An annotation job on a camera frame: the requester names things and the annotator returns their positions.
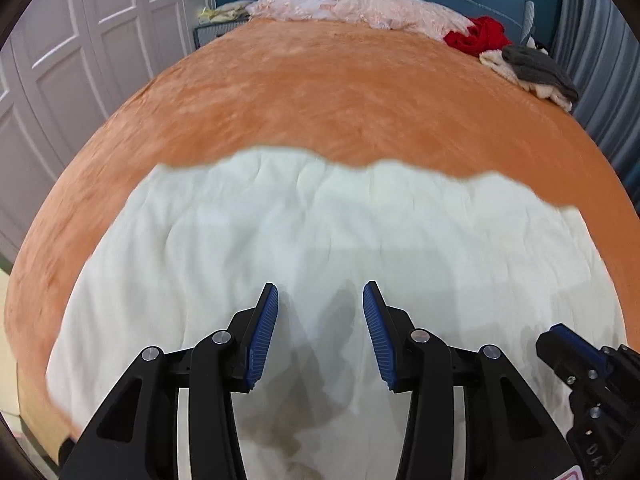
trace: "clothing pile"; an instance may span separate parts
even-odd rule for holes
[[[253,3],[253,0],[238,0],[237,2],[229,2],[215,9],[205,7],[198,15],[198,23],[205,25],[206,23],[227,23],[239,20],[249,16],[246,6]]]
[[[549,99],[570,112],[578,91],[566,72],[546,50],[537,50],[533,38],[526,46],[511,44],[504,26],[490,16],[471,18],[468,35],[451,31],[444,37],[453,48],[475,56],[511,83],[532,92],[539,99]]]
[[[502,23],[490,16],[471,18],[473,25],[467,28],[468,36],[450,31],[444,37],[444,42],[470,56],[480,56],[487,50],[500,49],[511,44],[509,38],[504,35]]]
[[[564,70],[548,54],[528,46],[505,46],[480,54],[480,62],[539,99],[549,99],[565,112],[579,98]]]
[[[252,18],[331,20],[366,23],[371,28],[404,30],[433,40],[473,25],[449,7],[422,0],[258,0],[246,10]]]

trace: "black plastic bracket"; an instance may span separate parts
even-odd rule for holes
[[[277,302],[272,288],[268,283],[255,308],[236,313],[226,330],[194,348],[170,354],[144,349],[96,411],[60,478],[178,480],[178,390],[188,388],[192,478],[246,480],[231,393],[248,393],[261,375],[253,370],[252,382],[247,380],[259,323],[263,357],[271,338],[277,306],[267,323],[261,316],[268,298]]]
[[[640,478],[640,354],[594,348],[565,325],[540,335],[538,356],[571,388],[566,435],[587,480]]]
[[[450,480],[454,386],[465,393],[465,480],[580,480],[567,442],[498,347],[449,347],[368,286],[393,347],[393,391],[412,392],[397,480]]]

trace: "white quilt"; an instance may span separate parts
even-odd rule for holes
[[[596,346],[625,340],[576,209],[495,173],[456,180],[255,148],[214,166],[158,166],[133,191],[74,287],[50,394],[84,428],[144,347],[195,345],[273,282],[280,313],[264,375],[234,396],[248,477],[394,478],[409,395],[380,378],[362,313],[369,280],[449,345],[500,346],[563,431],[566,391],[536,357],[537,336],[563,322]],[[185,421],[181,411],[181,478]],[[460,436],[460,411],[456,422]],[[463,446],[462,436],[455,479]]]

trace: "bed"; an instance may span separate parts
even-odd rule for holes
[[[6,300],[23,417],[56,458],[78,436],[45,372],[78,274],[158,163],[194,166],[261,145],[361,166],[381,158],[466,177],[498,171],[576,206],[640,346],[640,221],[585,131],[559,107],[446,45],[336,22],[253,20],[130,98],[66,168],[20,250]]]

